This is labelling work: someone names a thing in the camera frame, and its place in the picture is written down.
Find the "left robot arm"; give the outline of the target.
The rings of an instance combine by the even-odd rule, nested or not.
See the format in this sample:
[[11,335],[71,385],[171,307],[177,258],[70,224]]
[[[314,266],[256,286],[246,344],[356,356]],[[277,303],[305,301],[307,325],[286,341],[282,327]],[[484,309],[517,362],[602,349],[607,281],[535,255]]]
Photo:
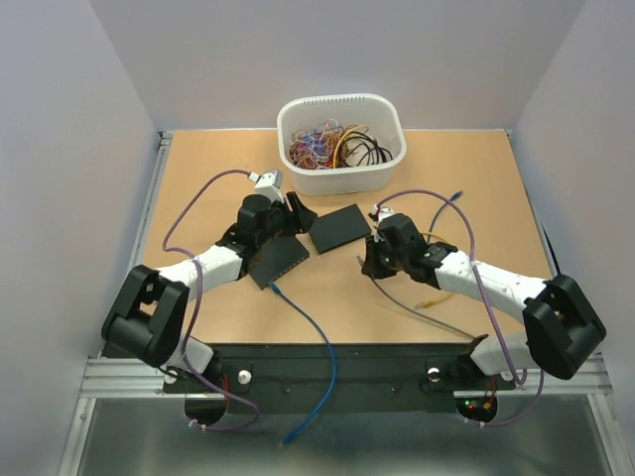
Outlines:
[[160,269],[132,268],[105,318],[101,337],[151,367],[187,371],[198,390],[213,389],[221,368],[208,345],[186,338],[188,303],[242,279],[265,245],[281,236],[309,232],[317,217],[294,192],[274,201],[262,194],[246,196],[236,222],[205,252]]

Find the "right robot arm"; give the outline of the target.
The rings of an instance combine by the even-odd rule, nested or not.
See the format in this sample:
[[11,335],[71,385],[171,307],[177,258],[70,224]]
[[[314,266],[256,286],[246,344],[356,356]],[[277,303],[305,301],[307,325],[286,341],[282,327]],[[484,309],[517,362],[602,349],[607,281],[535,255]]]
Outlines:
[[403,272],[416,283],[481,301],[523,326],[472,340],[456,375],[468,387],[508,371],[542,370],[571,379],[606,336],[606,328],[573,278],[541,279],[473,260],[443,241],[428,243],[413,220],[392,209],[371,216],[375,231],[365,240],[363,275],[381,280]]

